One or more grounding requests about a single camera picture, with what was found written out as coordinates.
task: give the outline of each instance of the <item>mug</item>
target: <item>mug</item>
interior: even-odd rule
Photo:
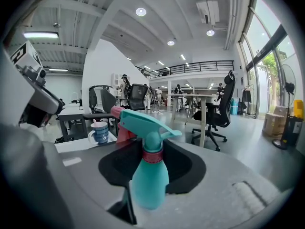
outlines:
[[[92,131],[88,134],[88,140],[92,144],[103,144],[108,142],[108,124],[107,122],[97,122],[91,124]]]

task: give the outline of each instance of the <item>standing fan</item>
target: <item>standing fan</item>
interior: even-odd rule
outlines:
[[[287,125],[290,117],[290,106],[292,105],[295,99],[295,74],[293,73],[291,67],[288,64],[282,65],[282,72],[284,77],[285,85],[283,86],[284,93],[284,108],[287,108],[287,117],[285,121],[284,132],[281,140],[273,140],[272,143],[280,149],[287,149],[287,144],[283,139],[285,130],[287,129]]]

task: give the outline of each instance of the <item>white ceiling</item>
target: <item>white ceiling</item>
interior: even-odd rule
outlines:
[[[43,0],[35,10],[30,27],[19,27],[10,44],[10,52],[25,39],[23,31],[57,31],[59,39],[31,40],[44,66],[82,71],[88,48],[98,25],[114,0]],[[102,38],[112,42],[137,66],[151,69],[184,63],[183,53],[192,62],[192,50],[202,47],[223,47],[226,31],[215,31],[207,37],[210,25],[201,23],[196,2],[202,0],[127,0],[102,33]],[[218,1],[220,22],[227,26],[229,0]],[[135,14],[144,7],[147,14]],[[53,27],[59,23],[61,28]],[[172,47],[169,40],[176,39]]]
[[[224,84],[223,78],[196,78],[196,79],[189,79],[189,80],[176,80],[172,81],[172,88],[175,88],[177,84],[181,87],[185,88],[189,84],[190,87],[195,87],[195,89],[209,89],[211,84],[213,83],[212,89],[217,89],[219,83]],[[158,86],[165,86],[167,87],[167,81],[165,82],[158,82],[158,83],[151,83],[152,88],[158,88]]]

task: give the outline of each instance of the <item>round ceiling light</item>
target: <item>round ceiling light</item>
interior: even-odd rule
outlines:
[[[172,41],[172,40],[170,40],[170,41],[167,42],[167,45],[169,45],[169,46],[173,46],[174,44],[175,44],[175,42]]]
[[[146,14],[146,9],[144,8],[138,8],[135,13],[139,16],[144,16]]]
[[[208,31],[206,32],[206,34],[207,34],[208,36],[214,36],[215,32],[214,32],[213,30],[208,30]]]

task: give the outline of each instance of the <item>metal railing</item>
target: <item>metal railing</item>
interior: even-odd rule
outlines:
[[[180,64],[172,67],[166,67],[159,70],[147,71],[139,68],[139,71],[149,79],[168,76],[173,74],[192,73],[192,72],[203,72],[203,71],[230,71],[234,70],[233,60],[218,60],[218,61],[205,61],[196,62],[189,64]]]

